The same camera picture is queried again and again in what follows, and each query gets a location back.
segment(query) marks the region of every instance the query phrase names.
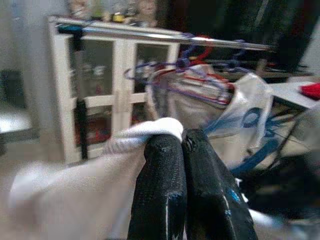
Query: white table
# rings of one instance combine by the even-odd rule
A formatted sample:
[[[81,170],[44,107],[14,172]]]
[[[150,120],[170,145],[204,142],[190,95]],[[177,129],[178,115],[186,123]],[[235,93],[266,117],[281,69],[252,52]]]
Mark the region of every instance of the white table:
[[[314,84],[311,81],[286,82],[269,84],[273,90],[274,100],[293,108],[310,109],[319,101],[313,100],[300,93],[300,87]]]

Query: white cabinet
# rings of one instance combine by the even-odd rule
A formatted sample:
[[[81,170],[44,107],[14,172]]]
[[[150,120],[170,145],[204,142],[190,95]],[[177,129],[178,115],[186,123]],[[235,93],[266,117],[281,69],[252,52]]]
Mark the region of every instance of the white cabinet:
[[[59,128],[66,164],[81,159],[77,146],[80,141],[79,128],[74,116],[77,83],[72,37],[51,34]],[[82,77],[88,108],[88,155],[95,158],[101,154],[103,142],[112,134],[146,119],[144,86],[126,79],[125,70],[134,69],[141,62],[175,62],[180,46],[178,43],[137,40],[128,36],[84,36],[82,40]]]

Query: metal rod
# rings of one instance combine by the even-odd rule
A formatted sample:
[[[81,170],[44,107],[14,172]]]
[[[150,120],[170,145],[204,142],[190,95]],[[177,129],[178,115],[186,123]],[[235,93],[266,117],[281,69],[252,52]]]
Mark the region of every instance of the metal rod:
[[[209,46],[215,48],[229,48],[229,49],[245,49],[253,51],[274,51],[274,46],[255,44],[255,43],[241,43],[237,41],[219,40],[219,39],[207,39],[203,37],[189,38],[183,35],[181,32],[175,32],[170,30],[161,30],[161,33],[154,33],[150,28],[131,27],[134,30],[128,30],[128,26],[115,25],[111,26],[109,23],[92,22],[85,20],[77,20],[72,18],[52,16],[51,22],[56,22],[57,27],[60,25],[78,25],[83,26],[83,32],[85,35],[94,36],[112,36],[117,38],[131,38],[131,39],[143,39],[152,41],[163,41],[170,43],[179,43],[185,45],[197,45],[197,46]]]

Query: white towel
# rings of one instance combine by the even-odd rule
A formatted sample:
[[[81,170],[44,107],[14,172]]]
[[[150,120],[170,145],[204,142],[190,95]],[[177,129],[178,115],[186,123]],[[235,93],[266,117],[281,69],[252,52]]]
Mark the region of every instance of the white towel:
[[[160,134],[182,141],[182,132],[173,118],[147,121],[113,136],[102,156],[84,165],[58,170],[36,163],[22,170],[8,199],[25,228],[16,240],[126,239],[146,141]]]

